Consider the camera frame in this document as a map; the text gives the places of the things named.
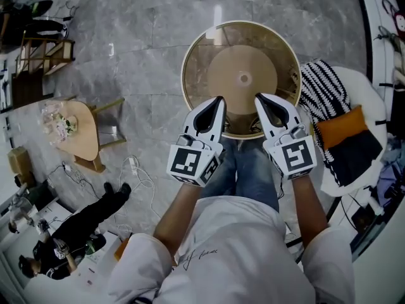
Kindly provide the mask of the white desk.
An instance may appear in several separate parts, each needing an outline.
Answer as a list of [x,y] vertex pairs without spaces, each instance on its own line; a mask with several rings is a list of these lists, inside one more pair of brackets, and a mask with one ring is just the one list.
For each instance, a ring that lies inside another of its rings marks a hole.
[[2,292],[13,292],[13,298],[6,295],[12,304],[109,304],[106,294],[108,278],[117,264],[114,252],[122,243],[115,219],[110,216],[99,226],[106,238],[106,245],[91,256],[86,256],[73,274],[55,281],[44,275],[26,278],[18,268],[18,257],[32,256],[32,250],[39,240],[35,227],[22,220],[18,234],[8,230],[9,214],[0,216],[0,286]]

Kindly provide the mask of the black flat device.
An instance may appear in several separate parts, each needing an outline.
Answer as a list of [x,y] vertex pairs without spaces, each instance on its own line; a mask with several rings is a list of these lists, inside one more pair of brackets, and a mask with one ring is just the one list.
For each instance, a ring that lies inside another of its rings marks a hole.
[[359,233],[363,233],[373,223],[376,215],[370,205],[359,207],[351,217],[351,220]]

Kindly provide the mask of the red white bag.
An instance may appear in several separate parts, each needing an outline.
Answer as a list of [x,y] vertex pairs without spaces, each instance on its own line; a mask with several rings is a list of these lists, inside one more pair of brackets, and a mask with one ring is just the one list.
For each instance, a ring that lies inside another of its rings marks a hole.
[[385,12],[392,17],[399,38],[405,41],[405,14],[400,12],[389,0],[382,0],[382,6]]

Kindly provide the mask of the person's blue jeans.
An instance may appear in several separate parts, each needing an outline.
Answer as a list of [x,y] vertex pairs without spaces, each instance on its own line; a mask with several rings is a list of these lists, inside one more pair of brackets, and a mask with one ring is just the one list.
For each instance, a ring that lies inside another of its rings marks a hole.
[[221,165],[200,197],[240,196],[264,203],[279,211],[272,164],[263,149],[263,138],[236,140],[223,137]]

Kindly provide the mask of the orange chair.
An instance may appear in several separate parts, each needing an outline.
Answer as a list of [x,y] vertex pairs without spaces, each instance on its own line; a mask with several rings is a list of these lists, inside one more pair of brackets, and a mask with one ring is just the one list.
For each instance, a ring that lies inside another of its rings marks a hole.
[[116,259],[117,262],[120,261],[122,255],[123,255],[123,252],[125,251],[125,248],[127,247],[128,242],[129,242],[129,238],[124,239],[124,241],[119,245],[119,247],[114,252],[114,258]]

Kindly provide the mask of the light wooden side table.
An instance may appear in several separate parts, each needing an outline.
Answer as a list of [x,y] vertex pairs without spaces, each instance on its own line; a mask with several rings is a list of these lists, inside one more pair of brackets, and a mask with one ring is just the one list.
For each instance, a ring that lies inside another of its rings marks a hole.
[[117,125],[102,124],[99,115],[115,106],[120,106],[124,98],[117,99],[114,102],[104,106],[89,106],[88,104],[77,101],[75,96],[65,99],[50,99],[45,102],[66,101],[67,110],[64,115],[77,118],[78,129],[76,133],[68,137],[64,142],[53,145],[56,149],[72,155],[76,165],[87,170],[102,173],[106,166],[102,163],[100,152],[125,143],[126,138],[120,133]]

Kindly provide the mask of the person's left forearm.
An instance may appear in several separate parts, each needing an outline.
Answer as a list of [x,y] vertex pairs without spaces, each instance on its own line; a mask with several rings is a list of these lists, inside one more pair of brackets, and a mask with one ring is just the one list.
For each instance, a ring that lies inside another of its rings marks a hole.
[[202,190],[198,186],[183,184],[155,228],[153,237],[162,242],[172,258],[186,235]]

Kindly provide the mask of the wooden shelf rack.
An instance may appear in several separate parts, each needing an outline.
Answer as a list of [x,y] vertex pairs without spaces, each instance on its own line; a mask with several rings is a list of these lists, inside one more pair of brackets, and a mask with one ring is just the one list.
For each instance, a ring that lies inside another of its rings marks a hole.
[[22,72],[33,74],[42,70],[50,75],[75,60],[75,41],[69,39],[23,38],[19,55],[16,57],[16,76]]

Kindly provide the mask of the pale flower bouquet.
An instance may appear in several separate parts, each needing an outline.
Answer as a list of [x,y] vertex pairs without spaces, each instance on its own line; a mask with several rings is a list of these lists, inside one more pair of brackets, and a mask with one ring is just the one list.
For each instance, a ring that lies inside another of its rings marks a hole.
[[77,118],[74,115],[64,115],[65,110],[67,110],[66,101],[48,102],[41,109],[40,124],[50,145],[64,142],[78,129]]

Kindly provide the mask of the purple blue clothes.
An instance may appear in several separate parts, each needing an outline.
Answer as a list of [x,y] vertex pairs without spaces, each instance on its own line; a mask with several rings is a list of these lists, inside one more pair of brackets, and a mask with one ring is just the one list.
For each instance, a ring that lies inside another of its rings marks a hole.
[[377,182],[377,199],[385,206],[394,198],[405,196],[405,139],[388,140],[384,153],[383,169]]

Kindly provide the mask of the person's right forearm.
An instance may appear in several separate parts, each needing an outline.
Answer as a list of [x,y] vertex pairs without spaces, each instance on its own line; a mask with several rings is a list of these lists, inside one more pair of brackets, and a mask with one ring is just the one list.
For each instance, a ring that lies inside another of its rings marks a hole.
[[305,248],[322,231],[328,228],[328,221],[308,175],[292,180],[298,224]]

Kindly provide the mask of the black cushion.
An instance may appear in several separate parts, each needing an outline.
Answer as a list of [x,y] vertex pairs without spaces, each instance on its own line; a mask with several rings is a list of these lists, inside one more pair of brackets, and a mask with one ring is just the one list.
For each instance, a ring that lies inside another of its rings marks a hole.
[[336,183],[348,186],[370,168],[382,151],[382,145],[369,130],[364,130],[327,151],[330,154],[328,167]]

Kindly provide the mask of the orange cushion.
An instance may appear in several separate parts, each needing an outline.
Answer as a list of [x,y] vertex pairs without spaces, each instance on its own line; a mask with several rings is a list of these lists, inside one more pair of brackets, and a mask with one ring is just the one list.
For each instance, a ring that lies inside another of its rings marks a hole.
[[330,149],[346,138],[368,130],[361,105],[339,117],[318,122],[316,128],[320,131],[323,149]]

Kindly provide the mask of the dark wooden cabinet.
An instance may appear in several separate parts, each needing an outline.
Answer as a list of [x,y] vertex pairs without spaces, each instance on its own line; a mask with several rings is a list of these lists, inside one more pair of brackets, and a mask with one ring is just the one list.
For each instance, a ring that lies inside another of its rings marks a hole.
[[13,109],[21,108],[44,99],[42,78],[42,69],[35,73],[24,71],[12,77],[11,103]]

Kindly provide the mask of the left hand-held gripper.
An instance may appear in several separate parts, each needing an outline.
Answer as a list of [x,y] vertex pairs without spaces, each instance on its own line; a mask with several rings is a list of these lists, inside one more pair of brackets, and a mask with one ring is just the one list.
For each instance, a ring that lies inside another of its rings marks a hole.
[[205,187],[220,166],[227,104],[221,96],[208,99],[186,116],[184,134],[170,147],[166,173],[184,184]]

